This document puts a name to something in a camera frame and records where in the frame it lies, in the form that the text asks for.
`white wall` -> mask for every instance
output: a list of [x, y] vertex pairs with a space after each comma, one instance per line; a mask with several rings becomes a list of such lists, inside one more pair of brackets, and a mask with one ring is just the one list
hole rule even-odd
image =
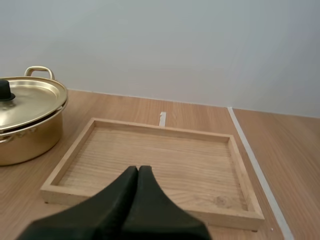
[[11, 0], [0, 76], [320, 117], [319, 0]]

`white strip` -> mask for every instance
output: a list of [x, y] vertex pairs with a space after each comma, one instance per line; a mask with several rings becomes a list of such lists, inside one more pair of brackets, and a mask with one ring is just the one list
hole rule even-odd
[[166, 125], [166, 117], [167, 117], [167, 113], [165, 111], [162, 111], [160, 113], [159, 126], [164, 127]]
[[263, 172], [262, 172], [262, 170], [261, 170], [261, 168], [259, 166], [259, 163], [258, 163], [258, 161], [257, 161], [257, 159], [255, 157], [254, 152], [252, 151], [252, 149], [251, 149], [251, 147], [250, 147], [250, 145], [248, 143], [248, 140], [247, 140], [244, 132], [241, 129], [241, 126], [240, 126], [240, 124], [239, 124], [239, 122], [237, 120], [237, 117], [236, 117], [232, 107], [228, 107], [228, 111], [229, 111], [230, 117], [231, 117], [231, 119], [233, 121], [233, 124], [234, 124], [236, 130], [238, 131], [238, 134], [239, 134], [240, 139], [241, 139], [241, 141], [242, 141], [242, 143], [244, 145], [244, 148], [245, 148], [245, 150], [246, 150], [246, 152], [247, 152], [247, 154], [249, 156], [249, 159], [250, 159], [251, 164], [253, 166], [253, 169], [254, 169], [254, 171], [256, 173], [256, 176], [259, 179], [259, 182], [260, 182], [261, 187], [262, 187], [262, 189], [263, 189], [263, 191], [265, 193], [265, 196], [266, 196], [266, 198], [267, 198], [267, 200], [268, 200], [268, 202], [270, 204], [270, 207], [271, 207], [271, 209], [273, 211], [275, 219], [278, 222], [278, 225], [279, 225], [279, 227], [280, 227], [280, 229], [282, 231], [284, 239], [285, 240], [293, 240], [294, 236], [292, 235], [292, 232], [291, 232], [291, 230], [290, 230], [290, 228], [289, 228], [289, 226], [288, 226], [288, 224], [286, 222], [286, 219], [285, 219], [284, 215], [282, 214], [282, 212], [281, 212], [281, 210], [280, 210], [280, 208], [278, 206], [278, 203], [277, 203], [277, 201], [275, 199], [275, 196], [273, 195], [273, 193], [272, 193], [272, 191], [271, 191], [271, 189], [270, 189], [270, 187], [268, 185], [268, 182], [267, 182], [267, 180], [266, 180], [266, 178], [265, 178], [265, 176], [264, 176], [264, 174], [263, 174]]

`wood grain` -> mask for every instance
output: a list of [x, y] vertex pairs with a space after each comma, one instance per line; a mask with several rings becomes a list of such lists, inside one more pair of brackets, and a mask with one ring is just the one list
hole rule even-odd
[[152, 166], [175, 204], [209, 226], [256, 231], [264, 220], [232, 135], [99, 118], [85, 126], [41, 187], [42, 196], [73, 206], [128, 166], [142, 165]]
[[215, 240], [283, 239], [226, 108], [73, 90], [69, 91], [69, 103], [63, 112], [64, 133], [58, 144], [31, 161], [0, 167], [1, 238], [13, 240], [32, 220], [67, 208], [45, 204], [40, 187], [91, 118], [157, 126], [161, 112], [167, 113], [168, 127], [234, 135], [265, 221], [258, 232], [211, 226], [209, 231], [212, 237]]
[[234, 113], [296, 239], [320, 236], [320, 119]]

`brass pot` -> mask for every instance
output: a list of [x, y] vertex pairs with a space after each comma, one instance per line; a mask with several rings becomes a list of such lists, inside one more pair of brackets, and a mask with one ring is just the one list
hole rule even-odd
[[[33, 71], [47, 71], [50, 78], [32, 77]], [[66, 87], [43, 66], [29, 67], [24, 75], [0, 78], [0, 166], [43, 154], [63, 133]]]

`black lid knob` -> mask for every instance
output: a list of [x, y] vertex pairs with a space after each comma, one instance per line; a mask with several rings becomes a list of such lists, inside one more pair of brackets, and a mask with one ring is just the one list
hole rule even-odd
[[7, 80], [0, 80], [0, 102], [10, 101], [16, 96], [10, 91], [10, 84]]

